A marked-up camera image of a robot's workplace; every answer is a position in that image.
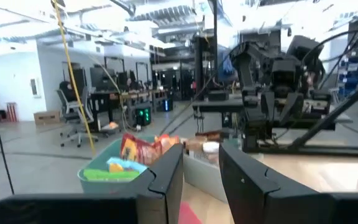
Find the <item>white wall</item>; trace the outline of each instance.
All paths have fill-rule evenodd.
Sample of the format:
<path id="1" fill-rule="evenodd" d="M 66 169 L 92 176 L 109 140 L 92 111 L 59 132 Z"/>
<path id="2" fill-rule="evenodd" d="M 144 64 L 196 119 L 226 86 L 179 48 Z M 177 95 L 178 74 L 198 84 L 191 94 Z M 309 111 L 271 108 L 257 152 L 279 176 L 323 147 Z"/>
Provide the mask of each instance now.
<path id="1" fill-rule="evenodd" d="M 59 110 L 61 108 L 60 99 L 56 93 L 60 82 L 63 81 L 63 65 L 67 58 L 64 50 L 60 46 L 47 47 L 38 45 L 39 65 L 44 85 L 45 102 L 47 110 Z M 85 69 L 86 82 L 91 86 L 90 68 L 96 64 L 90 57 L 95 58 L 102 65 L 104 64 L 102 54 L 83 53 L 73 48 L 69 49 L 71 62 L 81 64 Z"/>
<path id="2" fill-rule="evenodd" d="M 39 81 L 39 97 L 34 98 L 30 79 Z M 38 53 L 7 51 L 0 55 L 0 110 L 7 110 L 6 103 L 17 104 L 18 121 L 33 121 L 34 113 L 45 111 L 44 88 Z"/>
<path id="3" fill-rule="evenodd" d="M 113 45 L 104 47 L 105 56 L 110 57 L 119 57 L 124 59 L 125 70 L 129 72 L 133 70 L 136 75 L 136 62 L 146 63 L 149 69 L 149 80 L 152 78 L 151 73 L 151 65 L 150 65 L 150 54 L 148 52 L 144 52 L 142 50 L 138 50 L 132 47 L 128 47 L 126 45 Z M 122 64 L 117 60 L 108 60 L 107 64 L 108 68 L 114 69 L 115 72 L 122 72 Z M 144 65 L 138 66 L 138 76 L 139 80 L 143 82 L 147 81 L 146 68 Z"/>

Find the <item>concrete floor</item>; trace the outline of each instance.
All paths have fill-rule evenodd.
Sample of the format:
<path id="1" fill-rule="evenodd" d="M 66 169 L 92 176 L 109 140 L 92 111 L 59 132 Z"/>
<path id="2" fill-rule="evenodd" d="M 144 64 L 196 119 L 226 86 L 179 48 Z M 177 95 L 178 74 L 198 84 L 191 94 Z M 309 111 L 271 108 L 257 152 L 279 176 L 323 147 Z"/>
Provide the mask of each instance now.
<path id="1" fill-rule="evenodd" d="M 170 113 L 153 114 L 153 123 L 142 134 L 158 134 L 173 115 L 183 107 L 184 104 L 179 103 Z M 190 114 L 192 114 L 192 110 L 185 111 L 168 130 L 170 131 Z M 350 126 L 358 129 L 358 103 L 346 114 L 354 120 L 354 123 Z M 219 114 L 206 115 L 205 131 L 219 129 L 220 127 Z M 4 150 L 14 190 L 17 194 L 82 193 L 77 172 L 91 158 L 91 150 L 87 140 L 83 142 L 81 148 L 77 148 L 75 143 L 68 143 L 65 147 L 60 147 L 59 133 L 65 129 L 67 127 L 60 124 L 37 127 L 33 122 L 1 124 Z M 196 130 L 196 122 L 190 119 L 176 130 L 175 134 L 184 138 L 192 137 Z M 289 131 L 283 138 L 293 139 L 301 133 L 302 131 Z M 96 150 L 98 152 L 103 150 L 113 140 L 120 137 L 121 134 L 109 138 L 101 137 L 99 142 L 95 144 Z M 346 144 L 358 146 L 358 134 L 342 126 L 338 126 L 335 132 L 324 131 L 319 133 L 315 138 L 337 139 L 346 142 Z M 10 194 L 11 191 L 0 153 L 0 199 Z"/>

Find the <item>blue bin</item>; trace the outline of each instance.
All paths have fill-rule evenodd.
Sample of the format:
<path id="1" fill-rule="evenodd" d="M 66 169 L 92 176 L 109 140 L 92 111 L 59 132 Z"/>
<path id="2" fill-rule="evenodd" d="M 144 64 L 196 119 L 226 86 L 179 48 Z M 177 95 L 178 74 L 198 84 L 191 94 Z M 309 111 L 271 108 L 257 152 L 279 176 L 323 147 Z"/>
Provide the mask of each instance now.
<path id="1" fill-rule="evenodd" d="M 154 142 L 154 137 L 140 136 L 138 137 L 147 142 Z M 119 157 L 122 139 L 112 142 L 105 150 L 97 155 L 91 162 L 78 171 L 77 175 L 80 179 L 82 189 L 86 194 L 111 194 L 123 188 L 128 182 L 122 181 L 89 181 L 84 176 L 85 169 L 108 170 L 107 161 L 111 157 Z"/>

